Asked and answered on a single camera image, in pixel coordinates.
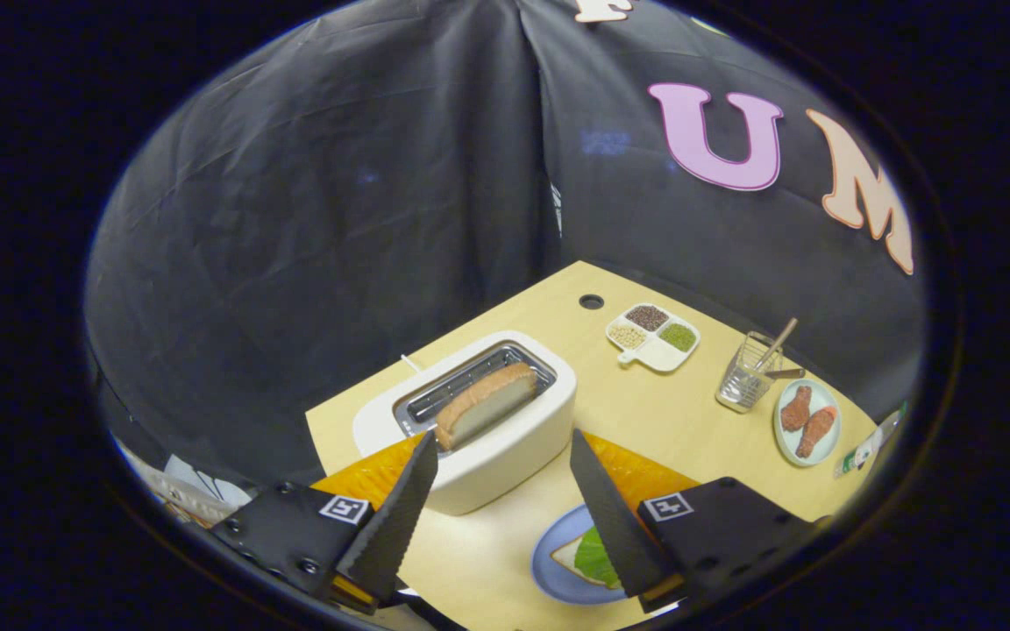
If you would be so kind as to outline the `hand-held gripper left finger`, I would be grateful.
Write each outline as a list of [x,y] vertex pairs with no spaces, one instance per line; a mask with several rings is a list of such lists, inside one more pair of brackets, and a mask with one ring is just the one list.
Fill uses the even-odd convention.
[[373,614],[396,591],[437,470],[434,432],[409,436],[313,485],[268,488],[211,532],[272,579]]

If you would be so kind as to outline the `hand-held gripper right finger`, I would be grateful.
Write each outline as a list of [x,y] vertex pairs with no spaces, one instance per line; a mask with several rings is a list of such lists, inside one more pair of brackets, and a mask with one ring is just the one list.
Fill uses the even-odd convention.
[[805,555],[819,527],[734,477],[698,483],[580,429],[569,462],[622,589],[648,613],[729,598]]

